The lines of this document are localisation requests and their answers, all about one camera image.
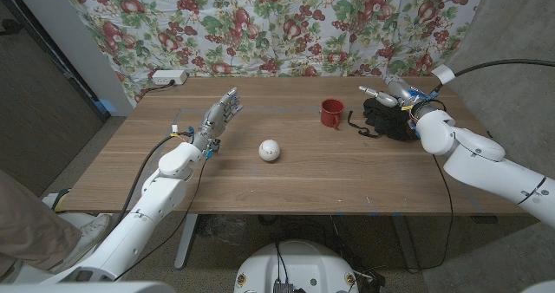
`table top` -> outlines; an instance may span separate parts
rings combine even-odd
[[[438,80],[407,78],[424,92]],[[147,94],[63,200],[69,212],[118,212],[135,174],[151,148],[177,123],[180,131],[199,126],[206,110],[232,87],[245,108],[220,136],[221,147],[207,161],[190,212],[252,214],[445,215],[447,190],[434,158],[420,141],[361,136],[347,124],[366,127],[359,85],[385,91],[373,77],[189,78],[185,85]],[[320,103],[337,98],[345,104],[338,129],[320,122]],[[486,129],[449,88],[439,97],[457,127],[486,135]],[[281,147],[272,163],[258,156],[264,140]],[[143,173],[180,139],[169,140]],[[184,211],[199,180],[201,164],[187,183]],[[444,173],[459,215],[526,213],[506,199],[466,186]]]

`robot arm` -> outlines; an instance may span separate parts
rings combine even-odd
[[[447,112],[435,108],[429,97],[402,79],[386,76],[385,81],[393,95],[360,89],[385,106],[394,107],[389,96],[396,105],[408,108],[422,147],[448,156],[443,169],[451,177],[500,195],[555,228],[555,180],[505,159],[505,149],[497,142],[455,127]]]
[[[243,106],[233,88],[214,104],[200,123],[199,131],[189,142],[182,142],[165,154],[159,168],[145,181],[141,197],[129,214],[117,225],[87,259],[44,281],[97,282],[113,281],[137,260],[154,228],[186,195],[186,182],[193,175],[191,163],[198,163],[203,153],[219,144],[216,138]]]

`red mug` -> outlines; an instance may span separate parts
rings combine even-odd
[[[324,100],[322,102],[320,121],[327,127],[337,128],[344,109],[345,105],[337,99]]]

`white sneaker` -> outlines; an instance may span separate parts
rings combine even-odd
[[[80,228],[81,239],[79,239],[75,248],[59,264],[50,268],[48,272],[57,274],[77,264],[87,252],[101,242],[109,233],[108,227],[110,226],[111,218],[110,215],[104,214],[92,222],[83,225]]]
[[[14,281],[16,281],[17,279],[17,276],[19,276],[19,271],[21,271],[22,266],[23,261],[21,259],[17,259],[16,262],[12,264],[11,267],[8,269],[8,271],[6,271],[6,273],[0,277],[0,283],[14,283]]]

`person's leg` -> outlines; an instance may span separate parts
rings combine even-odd
[[[81,230],[0,170],[0,276],[13,264],[10,257],[48,270],[77,246],[81,235]]]

